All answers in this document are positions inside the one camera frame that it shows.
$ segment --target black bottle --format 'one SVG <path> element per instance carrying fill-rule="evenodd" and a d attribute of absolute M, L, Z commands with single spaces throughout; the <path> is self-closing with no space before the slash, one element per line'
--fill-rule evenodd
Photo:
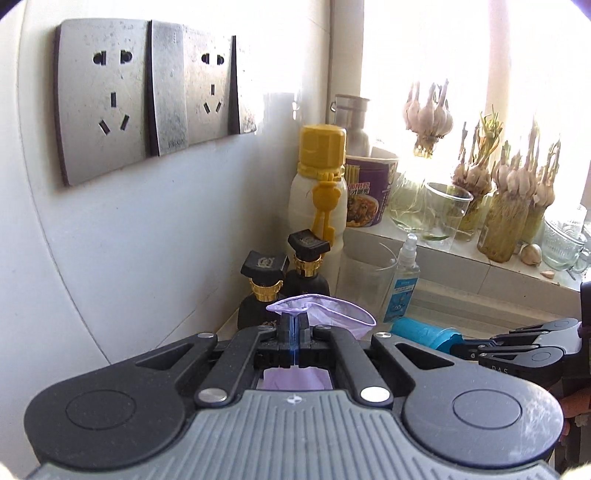
<path fill-rule="evenodd" d="M 251 250 L 240 273 L 249 278 L 252 293 L 240 303 L 238 330 L 255 325 L 277 324 L 280 316 L 268 312 L 267 306 L 284 298 L 279 291 L 289 264 L 285 254 L 268 257 Z"/>
<path fill-rule="evenodd" d="M 281 293 L 286 297 L 297 297 L 304 293 L 330 295 L 329 283 L 318 273 L 322 254 L 330 250 L 330 243 L 315 236 L 311 230 L 302 230 L 287 237 L 295 250 L 295 270 L 285 276 Z"/>

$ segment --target wall socket panel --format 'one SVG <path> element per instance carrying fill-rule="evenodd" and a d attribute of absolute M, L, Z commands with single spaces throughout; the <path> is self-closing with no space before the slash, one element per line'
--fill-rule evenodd
<path fill-rule="evenodd" d="M 247 45 L 152 20 L 65 20 L 54 95 L 64 182 L 256 130 Z"/>
<path fill-rule="evenodd" d="M 148 22 L 65 20 L 54 95 L 64 181 L 76 185 L 143 160 Z"/>

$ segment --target yellow bottle cap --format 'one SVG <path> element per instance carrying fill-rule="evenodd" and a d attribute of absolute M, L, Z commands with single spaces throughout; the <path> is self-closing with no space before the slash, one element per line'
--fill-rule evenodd
<path fill-rule="evenodd" d="M 328 180 L 343 175 L 347 133 L 336 125 L 306 125 L 300 132 L 297 171 L 304 177 Z"/>

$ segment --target gold bottle neck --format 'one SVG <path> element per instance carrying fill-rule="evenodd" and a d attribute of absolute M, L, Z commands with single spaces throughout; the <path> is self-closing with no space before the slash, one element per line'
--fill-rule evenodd
<path fill-rule="evenodd" d="M 272 285 L 271 287 L 261 287 L 260 285 L 254 283 L 251 278 L 249 278 L 248 280 L 251 283 L 251 290 L 258 301 L 277 301 L 279 291 L 283 286 L 283 280 L 278 281 L 275 285 Z"/>
<path fill-rule="evenodd" d="M 294 256 L 295 271 L 302 277 L 314 277 L 322 265 L 322 257 L 313 262 L 304 262 Z"/>

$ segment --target window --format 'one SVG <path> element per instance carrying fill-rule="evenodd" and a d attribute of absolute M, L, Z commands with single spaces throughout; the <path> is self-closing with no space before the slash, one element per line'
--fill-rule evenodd
<path fill-rule="evenodd" d="M 335 9 L 342 3 L 336 0 Z M 421 82 L 423 103 L 431 82 L 448 78 L 454 128 L 436 147 L 430 177 L 449 178 L 462 124 L 468 142 L 479 112 L 492 105 L 513 151 L 527 150 L 533 115 L 540 162 L 560 135 L 557 198 L 580 200 L 591 159 L 591 21 L 570 0 L 365 0 L 363 11 L 364 18 L 349 19 L 362 22 L 360 91 L 335 93 L 372 99 L 366 129 L 373 137 L 410 154 L 415 135 L 405 130 L 401 111 L 411 82 Z"/>

